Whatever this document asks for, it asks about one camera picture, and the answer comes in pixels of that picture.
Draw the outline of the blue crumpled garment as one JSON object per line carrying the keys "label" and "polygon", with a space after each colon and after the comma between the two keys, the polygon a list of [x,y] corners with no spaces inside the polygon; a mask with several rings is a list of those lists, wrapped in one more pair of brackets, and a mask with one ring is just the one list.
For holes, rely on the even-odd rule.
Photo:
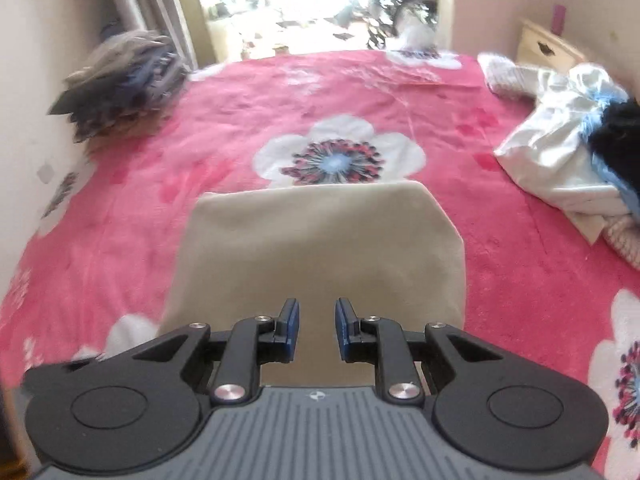
{"label": "blue crumpled garment", "polygon": [[599,98],[582,123],[580,136],[593,170],[620,192],[630,213],[639,219],[639,102],[604,94]]}

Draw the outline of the cream wooden nightstand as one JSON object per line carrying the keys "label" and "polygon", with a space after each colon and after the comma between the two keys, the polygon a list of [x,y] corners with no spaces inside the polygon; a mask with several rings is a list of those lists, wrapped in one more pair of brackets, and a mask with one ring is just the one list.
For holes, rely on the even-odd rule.
{"label": "cream wooden nightstand", "polygon": [[588,58],[563,38],[529,20],[521,20],[515,63],[548,68],[566,74]]}

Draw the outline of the stack of folded dark clothes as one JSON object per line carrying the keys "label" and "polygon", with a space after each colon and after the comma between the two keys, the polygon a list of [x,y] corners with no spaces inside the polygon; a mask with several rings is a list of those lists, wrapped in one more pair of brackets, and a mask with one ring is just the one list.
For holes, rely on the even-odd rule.
{"label": "stack of folded dark clothes", "polygon": [[166,112],[188,75],[170,37],[155,30],[123,32],[102,42],[65,78],[48,114],[65,116],[75,126],[76,143],[108,136]]}

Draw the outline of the magenta cup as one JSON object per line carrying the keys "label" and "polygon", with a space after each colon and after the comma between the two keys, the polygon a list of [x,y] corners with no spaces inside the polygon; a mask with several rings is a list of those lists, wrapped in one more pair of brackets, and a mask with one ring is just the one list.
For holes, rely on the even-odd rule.
{"label": "magenta cup", "polygon": [[561,37],[564,32],[566,20],[566,7],[562,4],[555,4],[552,11],[552,20],[550,25],[550,32],[553,35]]}

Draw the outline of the beige sweatshirt garment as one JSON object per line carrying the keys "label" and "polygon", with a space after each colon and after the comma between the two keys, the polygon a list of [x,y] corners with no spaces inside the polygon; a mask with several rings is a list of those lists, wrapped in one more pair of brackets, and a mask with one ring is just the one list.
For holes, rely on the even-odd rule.
{"label": "beige sweatshirt garment", "polygon": [[274,386],[363,386],[367,364],[338,354],[334,306],[391,318],[406,330],[461,327],[463,240],[418,182],[327,184],[207,193],[196,202],[177,254],[160,328],[202,322],[228,330],[243,318],[300,305],[294,360],[269,364]]}

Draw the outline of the black garment on pile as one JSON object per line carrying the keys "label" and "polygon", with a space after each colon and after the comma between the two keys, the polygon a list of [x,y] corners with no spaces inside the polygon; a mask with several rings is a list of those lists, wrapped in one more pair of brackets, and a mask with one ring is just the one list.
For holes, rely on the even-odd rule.
{"label": "black garment on pile", "polygon": [[635,99],[608,103],[587,143],[601,167],[627,193],[639,197],[639,103]]}

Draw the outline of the pink white knitted cloth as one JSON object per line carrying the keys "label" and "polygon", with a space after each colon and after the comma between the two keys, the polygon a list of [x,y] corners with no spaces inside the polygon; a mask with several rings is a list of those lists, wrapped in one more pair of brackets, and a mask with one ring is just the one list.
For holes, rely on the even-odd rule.
{"label": "pink white knitted cloth", "polygon": [[550,70],[529,65],[518,65],[497,53],[480,52],[477,63],[487,88],[502,98],[538,99]]}

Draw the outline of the pink floral bed blanket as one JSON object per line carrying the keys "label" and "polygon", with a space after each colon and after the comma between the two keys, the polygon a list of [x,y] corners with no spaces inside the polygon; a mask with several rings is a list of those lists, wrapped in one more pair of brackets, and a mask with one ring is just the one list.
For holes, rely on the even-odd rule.
{"label": "pink floral bed blanket", "polygon": [[556,148],[474,58],[373,52],[231,64],[169,117],[93,140],[61,182],[1,305],[1,379],[112,356],[192,322],[226,330],[300,304],[294,362],[270,384],[359,385],[334,304],[407,330],[443,322],[587,384],[608,409],[599,465],[639,474],[639,271],[593,226]]}

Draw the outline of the black wheelchair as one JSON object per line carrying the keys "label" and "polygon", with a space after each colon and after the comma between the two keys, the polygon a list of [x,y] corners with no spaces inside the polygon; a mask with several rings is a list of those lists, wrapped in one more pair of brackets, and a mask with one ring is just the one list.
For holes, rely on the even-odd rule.
{"label": "black wheelchair", "polygon": [[392,48],[398,36],[402,14],[416,14],[422,21],[438,29],[438,0],[369,0],[362,14],[367,25],[367,48]]}

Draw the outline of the white crumpled garment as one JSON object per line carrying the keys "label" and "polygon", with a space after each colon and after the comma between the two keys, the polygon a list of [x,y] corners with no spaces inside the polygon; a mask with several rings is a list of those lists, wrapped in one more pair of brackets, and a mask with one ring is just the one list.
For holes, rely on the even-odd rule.
{"label": "white crumpled garment", "polygon": [[620,192],[593,170],[580,136],[600,94],[628,98],[600,65],[582,63],[566,74],[550,70],[533,111],[494,151],[519,188],[562,211],[589,244],[606,220],[629,212]]}

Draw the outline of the plastic bag on floor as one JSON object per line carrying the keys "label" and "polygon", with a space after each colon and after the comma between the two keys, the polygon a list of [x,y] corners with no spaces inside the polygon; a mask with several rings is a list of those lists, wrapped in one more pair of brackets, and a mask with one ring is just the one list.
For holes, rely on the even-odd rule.
{"label": "plastic bag on floor", "polygon": [[436,44],[436,29],[416,14],[402,14],[397,26],[398,36],[392,50],[418,53],[430,52]]}

